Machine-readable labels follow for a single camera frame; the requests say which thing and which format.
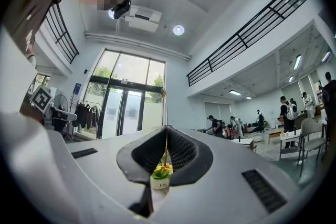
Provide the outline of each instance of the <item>white flower pot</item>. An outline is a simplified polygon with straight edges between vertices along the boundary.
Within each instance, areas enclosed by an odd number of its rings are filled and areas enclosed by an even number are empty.
[[[158,190],[158,189],[164,189],[169,187],[169,177],[164,179],[155,179],[152,176],[150,177],[151,180],[151,188]]]

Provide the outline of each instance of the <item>balcony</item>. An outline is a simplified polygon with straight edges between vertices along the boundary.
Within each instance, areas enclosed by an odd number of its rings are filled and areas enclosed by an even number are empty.
[[[272,0],[188,75],[189,87],[222,67],[263,38],[306,0]]]
[[[50,7],[44,24],[62,55],[71,64],[79,52],[69,35],[58,4]]]

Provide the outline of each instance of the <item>small potted plant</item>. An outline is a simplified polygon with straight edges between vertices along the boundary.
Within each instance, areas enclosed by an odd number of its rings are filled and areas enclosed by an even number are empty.
[[[173,173],[173,166],[169,163],[158,164],[151,176],[151,188],[163,189],[169,187],[169,179]]]

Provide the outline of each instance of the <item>clothing rack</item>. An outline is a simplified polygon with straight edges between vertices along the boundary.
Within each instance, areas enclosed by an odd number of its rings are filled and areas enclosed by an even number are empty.
[[[90,102],[90,101],[85,101],[85,100],[81,100],[81,99],[79,99],[79,100],[77,101],[75,112],[76,112],[77,107],[78,107],[78,104],[79,104],[80,102],[83,103],[83,104],[94,104],[94,105],[98,108],[98,113],[100,114],[100,104],[99,104],[99,103]],[[81,129],[82,129],[82,127],[81,127],[80,124],[79,124],[78,127],[77,127],[77,131],[80,132]]]

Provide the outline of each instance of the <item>white chair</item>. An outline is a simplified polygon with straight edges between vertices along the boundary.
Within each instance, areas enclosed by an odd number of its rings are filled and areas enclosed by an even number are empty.
[[[302,169],[303,169],[303,159],[304,159],[304,152],[307,151],[313,151],[319,149],[319,152],[316,157],[316,162],[319,158],[321,146],[327,143],[327,140],[324,137],[318,137],[314,139],[310,139],[309,141],[305,142],[305,137],[312,134],[312,133],[318,133],[322,131],[322,125],[318,124],[315,120],[311,118],[304,119],[302,121],[301,125],[301,134],[299,139],[299,145],[300,145],[300,152],[299,152],[299,158],[298,163],[296,166],[299,165],[301,150],[302,150],[302,162],[301,162],[301,171],[300,171],[300,177],[302,175]]]

